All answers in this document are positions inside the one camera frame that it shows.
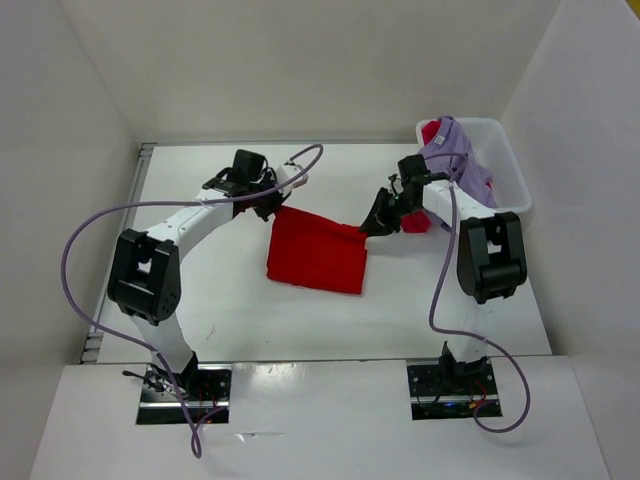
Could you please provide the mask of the lilac t shirt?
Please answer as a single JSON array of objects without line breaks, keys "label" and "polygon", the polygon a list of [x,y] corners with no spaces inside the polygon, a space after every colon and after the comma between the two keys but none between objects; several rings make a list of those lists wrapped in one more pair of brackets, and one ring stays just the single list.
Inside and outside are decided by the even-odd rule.
[{"label": "lilac t shirt", "polygon": [[424,141],[419,154],[431,171],[424,187],[424,208],[417,214],[417,226],[424,233],[432,226],[449,230],[451,221],[460,224],[482,222],[490,225],[497,219],[491,175],[476,164],[473,151],[462,152],[460,142],[468,142],[455,118],[442,116],[419,129]]}]

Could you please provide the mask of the red t shirt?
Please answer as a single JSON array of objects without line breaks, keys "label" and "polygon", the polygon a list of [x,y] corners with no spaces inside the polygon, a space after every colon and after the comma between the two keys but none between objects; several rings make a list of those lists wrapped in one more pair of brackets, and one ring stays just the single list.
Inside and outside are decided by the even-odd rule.
[{"label": "red t shirt", "polygon": [[284,207],[272,224],[266,277],[297,287],[360,295],[366,239],[355,226]]}]

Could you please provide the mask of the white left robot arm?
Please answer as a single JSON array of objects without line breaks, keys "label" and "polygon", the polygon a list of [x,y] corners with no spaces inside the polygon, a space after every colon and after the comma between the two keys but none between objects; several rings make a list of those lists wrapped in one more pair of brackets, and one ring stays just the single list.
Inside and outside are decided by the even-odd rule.
[{"label": "white left robot arm", "polygon": [[129,228],[119,235],[107,295],[153,347],[158,377],[174,377],[183,391],[198,377],[197,355],[177,318],[181,261],[215,229],[248,209],[267,220],[291,194],[293,187],[286,182],[300,171],[291,162],[273,168],[264,156],[239,149],[230,167],[202,185],[193,206],[145,230]]}]

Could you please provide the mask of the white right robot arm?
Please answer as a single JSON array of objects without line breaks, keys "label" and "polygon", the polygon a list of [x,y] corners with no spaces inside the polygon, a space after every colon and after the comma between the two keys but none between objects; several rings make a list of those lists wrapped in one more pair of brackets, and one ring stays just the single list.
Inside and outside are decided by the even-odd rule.
[{"label": "white right robot arm", "polygon": [[419,154],[398,162],[398,172],[376,194],[359,227],[368,237],[401,230],[401,221],[413,213],[429,212],[449,227],[444,265],[428,313],[429,327],[445,336],[439,366],[448,381],[471,379],[484,373],[486,348],[491,341],[469,327],[438,327],[435,312],[451,261],[462,292],[476,304],[509,298],[527,279],[527,263],[519,216],[499,212],[464,192],[444,172],[428,169]]}]

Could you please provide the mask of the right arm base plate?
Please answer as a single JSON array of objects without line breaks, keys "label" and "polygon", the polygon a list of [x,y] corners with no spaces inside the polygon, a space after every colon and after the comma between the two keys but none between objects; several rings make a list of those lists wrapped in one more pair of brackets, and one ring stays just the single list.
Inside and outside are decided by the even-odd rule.
[{"label": "right arm base plate", "polygon": [[408,363],[406,374],[413,421],[472,419],[477,407],[479,418],[502,416],[490,363],[455,380],[445,379],[437,361]]}]

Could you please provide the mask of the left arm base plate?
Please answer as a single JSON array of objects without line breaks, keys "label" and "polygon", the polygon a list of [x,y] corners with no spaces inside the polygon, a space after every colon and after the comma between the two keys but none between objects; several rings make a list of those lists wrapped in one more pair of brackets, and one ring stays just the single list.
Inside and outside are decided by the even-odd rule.
[{"label": "left arm base plate", "polygon": [[142,381],[137,425],[186,424],[180,400],[194,424],[227,424],[230,414],[230,396],[233,367],[230,364],[201,364],[195,382],[186,386],[178,379],[176,390],[155,365],[147,365],[144,374],[124,371]]}]

